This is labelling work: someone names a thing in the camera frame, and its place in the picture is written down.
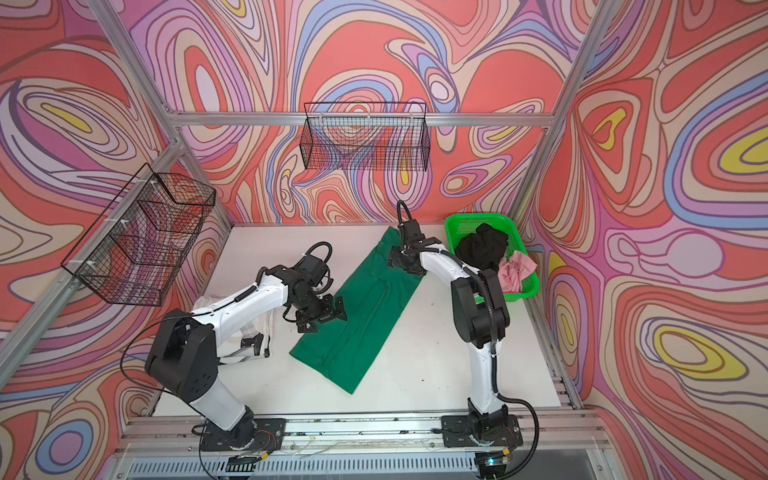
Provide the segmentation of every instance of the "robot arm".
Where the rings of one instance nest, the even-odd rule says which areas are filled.
[[[321,244],[328,247],[325,260],[311,254]],[[280,306],[296,308],[300,333],[316,332],[316,323],[346,320],[341,297],[321,296],[333,281],[327,265],[331,252],[327,242],[317,243],[293,267],[263,268],[256,282],[213,305],[189,313],[173,310],[164,317],[144,370],[210,420],[213,436],[226,447],[247,448],[255,431],[253,412],[218,379],[216,348],[258,316]],[[325,286],[316,290],[325,277]]]
[[[419,223],[400,217],[401,245],[393,247],[389,265],[414,275],[435,274],[451,287],[453,323],[467,342],[472,386],[468,399],[469,432],[478,445],[492,442],[508,425],[508,410],[498,397],[494,357],[502,347],[509,326],[504,293],[494,270],[478,270],[450,253],[436,238],[426,238]],[[482,296],[484,302],[476,303]]]

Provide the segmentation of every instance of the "green cloth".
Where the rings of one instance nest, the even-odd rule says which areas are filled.
[[[379,354],[422,278],[387,266],[400,234],[388,228],[355,273],[339,289],[347,321],[331,320],[305,333],[290,351],[328,380],[353,393]]]

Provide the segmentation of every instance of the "metal bar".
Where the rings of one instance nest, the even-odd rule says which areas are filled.
[[[304,125],[306,115],[298,112],[171,112],[173,125]],[[324,117],[409,117],[410,114],[335,114],[323,112]],[[549,127],[552,114],[426,114],[431,127]]]
[[[536,185],[538,179],[539,170],[543,166],[545,159],[549,156],[550,151],[557,145],[557,136],[560,129],[565,124],[565,119],[568,116],[568,112],[571,110],[578,89],[584,78],[587,76],[592,60],[600,47],[605,33],[613,20],[616,11],[621,6],[624,0],[600,0],[598,7],[595,9],[592,21],[587,27],[587,32],[584,34],[584,40],[579,46],[576,59],[571,66],[571,71],[568,72],[568,77],[565,79],[563,88],[560,93],[560,98],[554,107],[554,120],[549,129],[545,133],[545,139],[541,145],[541,148],[536,150],[531,166],[525,171],[523,180],[518,189],[518,194],[515,197],[515,201],[509,211],[511,218],[517,218],[521,214],[521,211],[526,207],[525,199],[528,198],[529,191]]]
[[[561,377],[560,380],[565,387],[565,392],[568,394],[573,409],[584,410],[584,403],[581,401],[581,397],[574,386],[571,376],[568,375],[568,370],[565,368],[562,356],[560,355],[557,346],[554,344],[552,331],[547,327],[545,316],[538,308],[536,300],[534,298],[525,299],[525,308],[528,309],[528,316],[531,317],[531,323],[533,324],[536,336],[538,337],[539,346],[544,353],[549,368],[554,370],[556,376]]]
[[[624,472],[624,466],[621,464],[621,460],[618,457],[618,453],[613,449],[601,449],[600,450],[603,460],[611,470],[611,476],[615,480],[626,480],[627,476]]]
[[[99,25],[101,25],[107,38],[109,38],[109,42],[123,61],[128,77],[136,85],[141,96],[144,97],[158,124],[160,124],[171,141],[180,142],[187,150],[189,157],[185,155],[181,158],[187,171],[195,180],[211,185],[210,179],[194,156],[194,152],[187,143],[187,140],[179,132],[179,129],[170,122],[168,117],[170,107],[168,107],[163,95],[158,90],[157,84],[155,84],[146,64],[141,59],[141,55],[136,49],[131,35],[125,28],[125,25],[123,25],[122,20],[120,20],[120,15],[115,11],[112,3],[109,0],[88,0],[88,4],[94,17]],[[227,232],[229,232],[232,228],[232,223],[224,208],[218,202],[214,205],[213,213],[218,217],[219,222],[228,229]]]
[[[602,449],[588,449],[587,457],[596,480],[616,480]]]
[[[155,159],[154,169],[156,171],[167,171],[180,152],[181,146],[179,143],[172,142]],[[141,181],[148,180],[150,175],[152,175],[152,170],[147,169],[138,182],[115,205],[96,232],[83,243],[82,248],[71,261],[83,262],[88,258],[93,249],[107,236],[112,228],[112,222],[122,216],[138,195],[141,189],[136,188],[136,186]],[[43,297],[32,305],[29,311],[8,333],[3,342],[0,343],[0,390],[13,377],[13,374],[22,365],[27,355],[35,348],[38,341],[58,318],[75,292],[81,287],[82,283],[79,280],[62,270],[46,290]]]
[[[518,416],[524,440],[533,438],[533,419],[528,410],[511,409]],[[334,452],[423,452],[442,447],[439,428],[442,415],[466,411],[382,412],[268,415],[287,419],[283,454],[318,452],[330,446]],[[610,448],[603,422],[595,412],[572,409],[537,409],[541,424],[541,448]],[[181,455],[197,446],[191,435],[200,416],[141,417],[130,419],[118,450],[142,456]]]

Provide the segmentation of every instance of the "green plastic basket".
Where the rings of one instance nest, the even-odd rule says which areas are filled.
[[[501,214],[456,214],[451,215],[445,219],[445,233],[448,235],[448,249],[451,253],[455,253],[456,245],[458,242],[469,235],[474,233],[475,229],[481,224],[487,223],[496,230],[509,235],[509,241],[507,245],[507,258],[509,258],[515,250],[520,250],[522,253],[528,255],[523,245],[523,240],[520,238],[518,229],[515,226],[515,222],[509,219],[509,217]],[[541,288],[538,282],[538,275],[536,272],[531,273],[528,278],[523,279],[522,291],[520,293],[505,293],[504,298],[508,302],[514,302],[521,298],[530,298],[538,293],[538,289]]]

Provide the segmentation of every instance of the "pink cloth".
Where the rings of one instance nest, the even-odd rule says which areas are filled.
[[[509,260],[502,258],[498,263],[498,281],[502,292],[520,293],[523,279],[535,271],[536,262],[521,251],[515,251]]]

